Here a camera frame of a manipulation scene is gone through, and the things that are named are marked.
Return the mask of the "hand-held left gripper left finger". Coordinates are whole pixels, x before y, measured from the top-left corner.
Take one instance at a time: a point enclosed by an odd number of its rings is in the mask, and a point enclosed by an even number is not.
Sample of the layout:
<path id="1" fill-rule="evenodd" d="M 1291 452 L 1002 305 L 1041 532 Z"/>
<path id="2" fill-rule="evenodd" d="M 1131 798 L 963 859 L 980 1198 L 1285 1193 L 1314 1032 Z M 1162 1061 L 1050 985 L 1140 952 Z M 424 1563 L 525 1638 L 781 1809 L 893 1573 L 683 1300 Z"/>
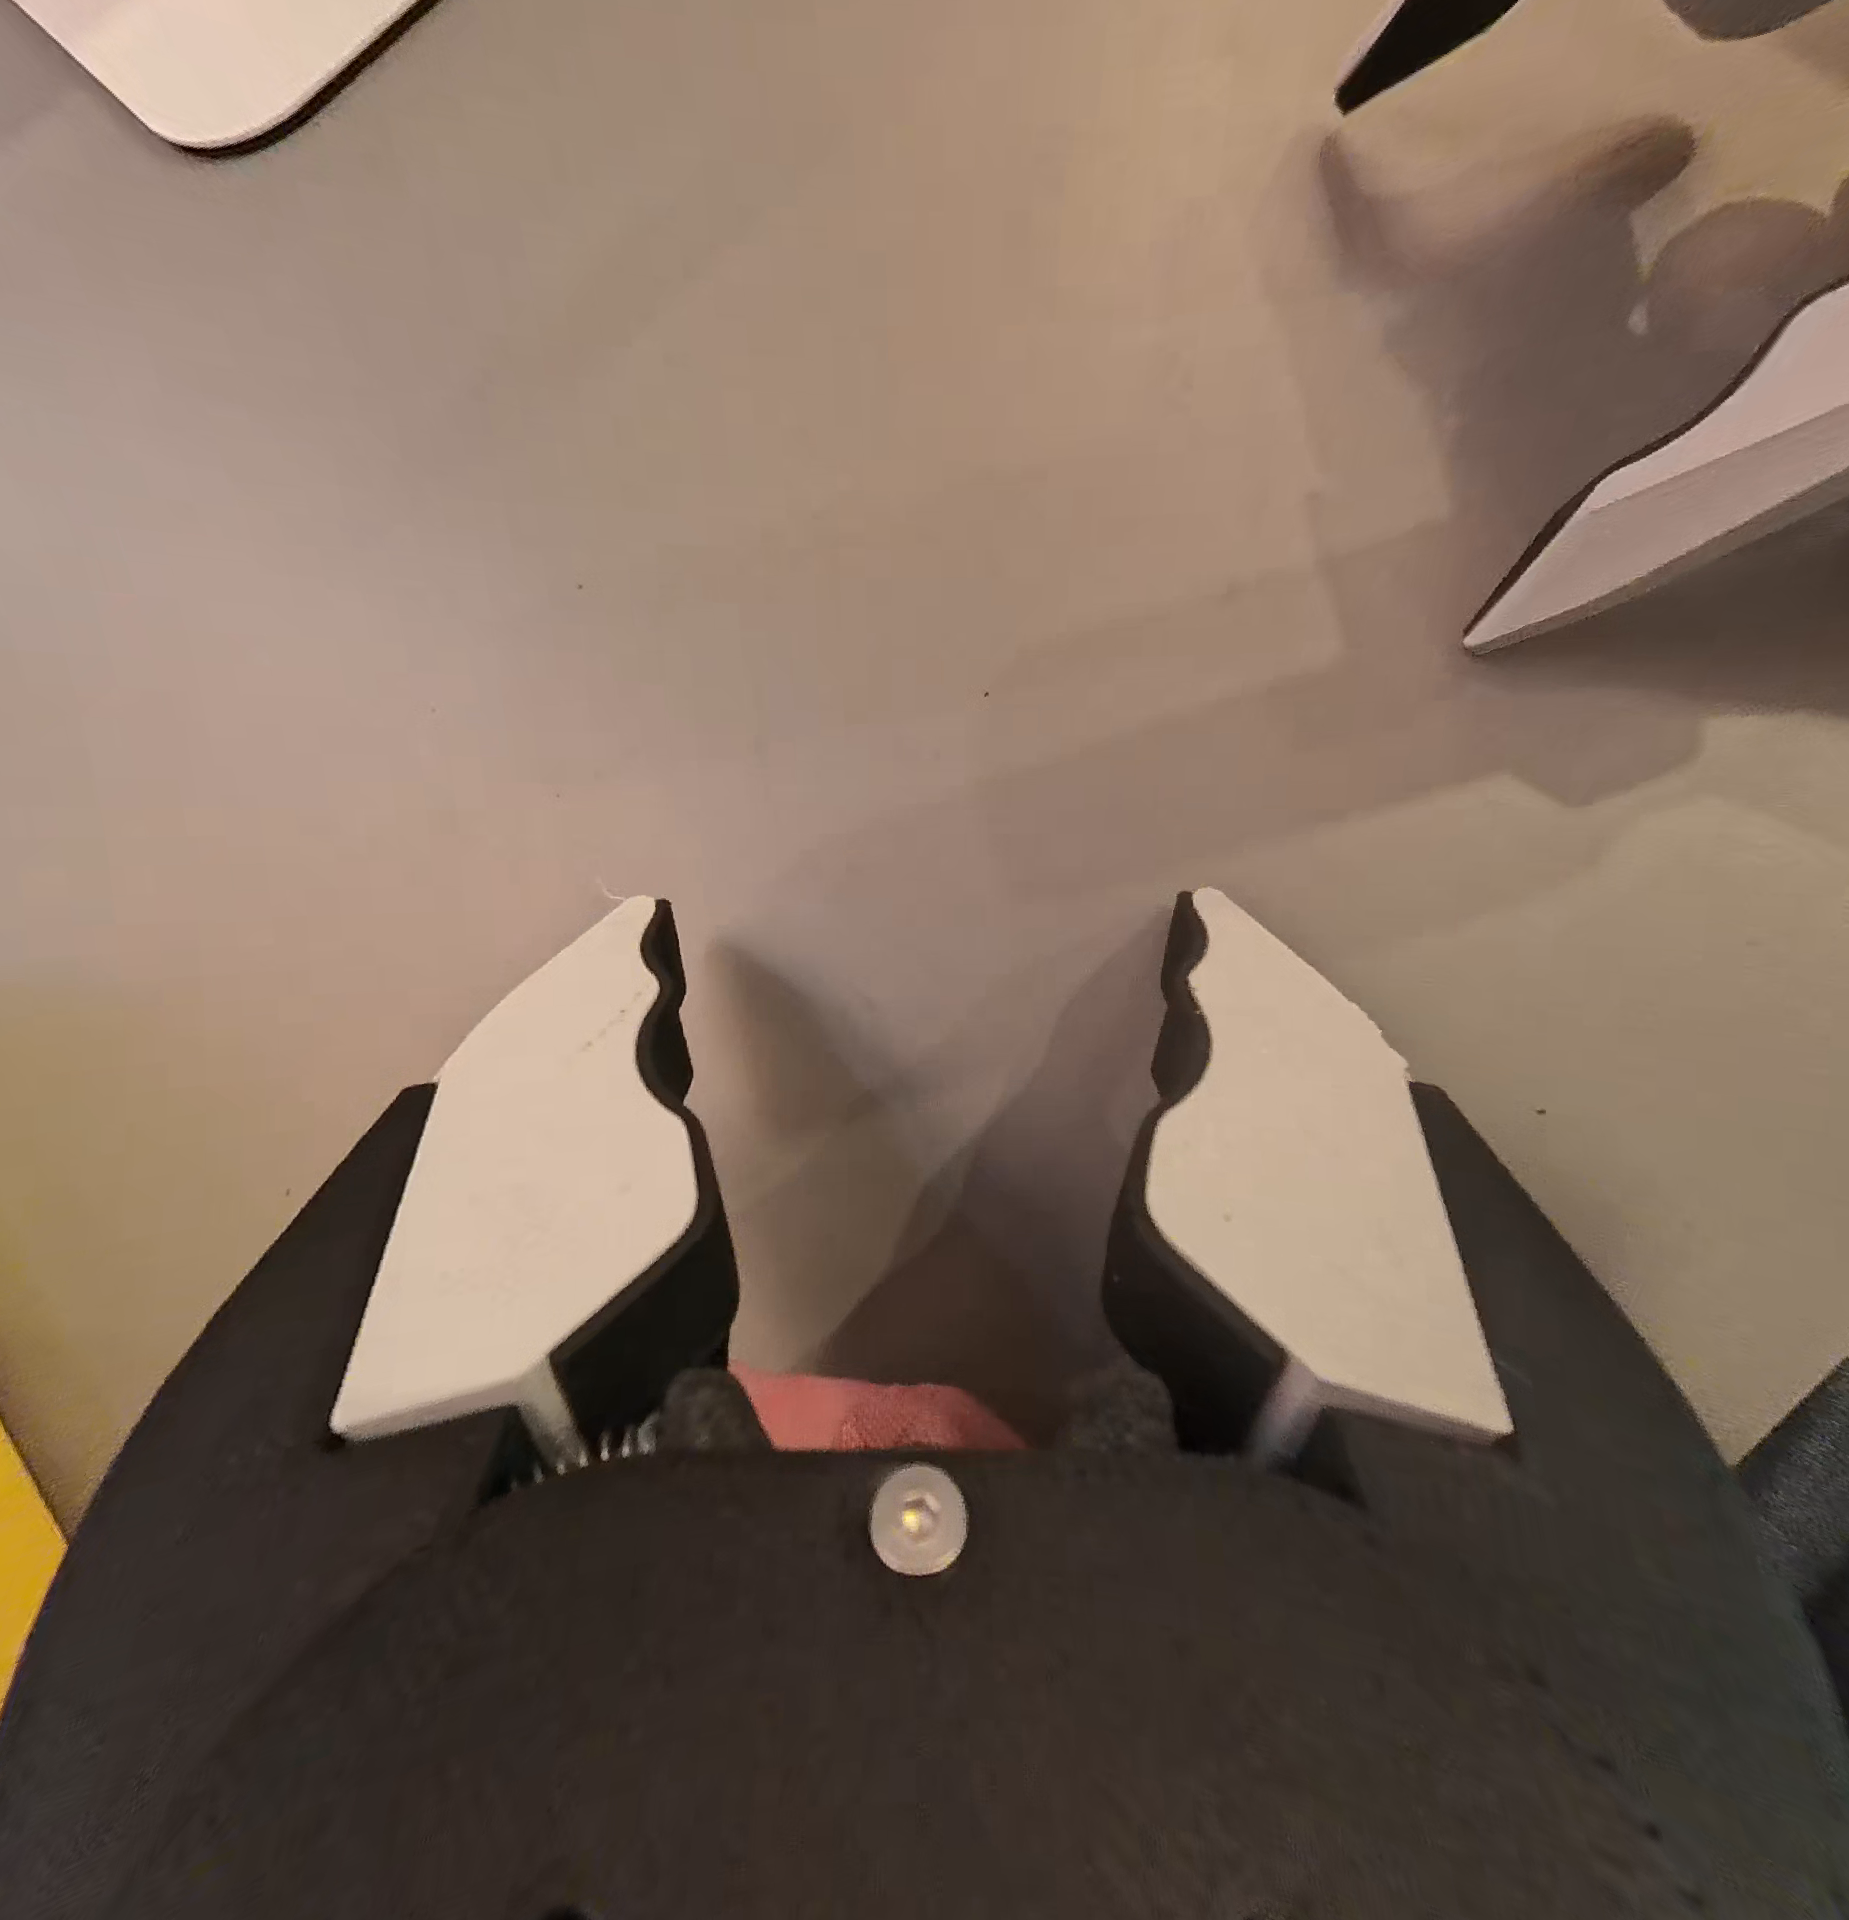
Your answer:
<path id="1" fill-rule="evenodd" d="M 344 1442 L 508 1410 L 541 1462 L 648 1451 L 721 1366 L 738 1258 L 689 1109 L 671 903 L 631 896 L 439 1070 L 331 1409 Z"/>

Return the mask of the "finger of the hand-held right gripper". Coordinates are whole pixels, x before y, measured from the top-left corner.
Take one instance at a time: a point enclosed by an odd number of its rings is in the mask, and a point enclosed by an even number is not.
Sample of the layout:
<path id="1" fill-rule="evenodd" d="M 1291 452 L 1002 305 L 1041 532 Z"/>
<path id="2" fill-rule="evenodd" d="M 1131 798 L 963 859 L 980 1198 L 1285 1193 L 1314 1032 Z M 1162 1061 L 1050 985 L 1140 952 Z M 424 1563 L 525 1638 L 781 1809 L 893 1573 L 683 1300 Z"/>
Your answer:
<path id="1" fill-rule="evenodd" d="M 1494 654 L 1849 498 L 1849 276 L 1801 303 L 1702 414 L 1551 514 L 1465 632 Z"/>
<path id="2" fill-rule="evenodd" d="M 1354 112 L 1485 35 L 1511 1 L 1387 1 L 1336 78 L 1336 108 Z"/>

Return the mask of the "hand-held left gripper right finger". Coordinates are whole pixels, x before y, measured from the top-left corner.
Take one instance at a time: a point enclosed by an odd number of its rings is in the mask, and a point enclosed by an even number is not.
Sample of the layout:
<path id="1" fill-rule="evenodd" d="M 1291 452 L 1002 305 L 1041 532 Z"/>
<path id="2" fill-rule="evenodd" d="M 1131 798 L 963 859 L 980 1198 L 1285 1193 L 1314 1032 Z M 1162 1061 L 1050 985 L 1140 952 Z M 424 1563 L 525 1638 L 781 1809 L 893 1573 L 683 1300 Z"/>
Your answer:
<path id="1" fill-rule="evenodd" d="M 1412 1070 L 1218 886 L 1178 893 L 1105 1320 L 1193 1455 L 1302 1462 L 1331 1418 L 1513 1440 Z"/>

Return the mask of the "white panel stand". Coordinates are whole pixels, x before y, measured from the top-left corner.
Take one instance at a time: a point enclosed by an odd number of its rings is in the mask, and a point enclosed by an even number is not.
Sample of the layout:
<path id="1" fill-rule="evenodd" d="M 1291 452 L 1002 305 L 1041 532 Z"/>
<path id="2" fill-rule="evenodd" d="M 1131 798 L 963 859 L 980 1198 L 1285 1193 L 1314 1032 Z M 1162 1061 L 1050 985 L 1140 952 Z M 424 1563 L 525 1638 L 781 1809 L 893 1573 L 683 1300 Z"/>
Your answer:
<path id="1" fill-rule="evenodd" d="M 424 1 L 21 1 L 116 105 L 196 156 L 302 123 L 428 10 Z"/>

